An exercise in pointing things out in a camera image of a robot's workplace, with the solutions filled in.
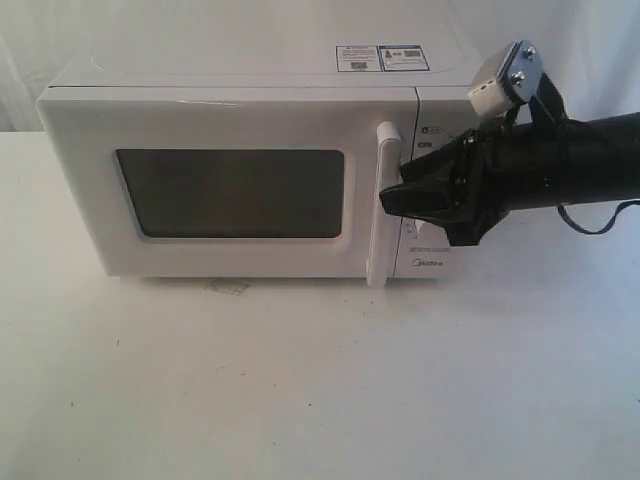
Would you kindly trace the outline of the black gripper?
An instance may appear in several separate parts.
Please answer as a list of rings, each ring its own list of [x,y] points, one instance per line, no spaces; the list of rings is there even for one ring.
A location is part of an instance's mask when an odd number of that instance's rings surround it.
[[[448,187],[437,181],[412,181],[382,190],[389,215],[441,220],[452,247],[478,246],[507,215],[491,193],[488,167],[494,132],[469,129],[458,138],[400,167],[402,180],[449,174]]]

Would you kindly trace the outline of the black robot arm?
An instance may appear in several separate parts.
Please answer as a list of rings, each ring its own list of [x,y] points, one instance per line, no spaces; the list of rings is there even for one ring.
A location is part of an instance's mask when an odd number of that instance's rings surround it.
[[[386,213],[445,230],[450,245],[476,246],[510,212],[555,207],[575,231],[569,205],[639,202],[639,116],[591,122],[565,119],[469,129],[400,168],[401,183],[384,189]]]

